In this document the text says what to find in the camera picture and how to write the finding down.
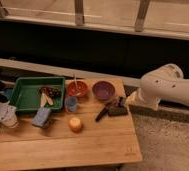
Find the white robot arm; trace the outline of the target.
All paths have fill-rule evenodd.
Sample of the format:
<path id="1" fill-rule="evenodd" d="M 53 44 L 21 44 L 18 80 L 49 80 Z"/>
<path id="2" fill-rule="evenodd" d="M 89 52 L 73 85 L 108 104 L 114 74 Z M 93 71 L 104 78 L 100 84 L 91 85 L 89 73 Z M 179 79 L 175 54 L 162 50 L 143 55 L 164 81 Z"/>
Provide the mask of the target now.
<path id="1" fill-rule="evenodd" d="M 161 100 L 189 106 L 189 79 L 176 64 L 166 64 L 144 74 L 140 85 L 127 97 L 126 105 L 141 105 L 158 110 Z"/>

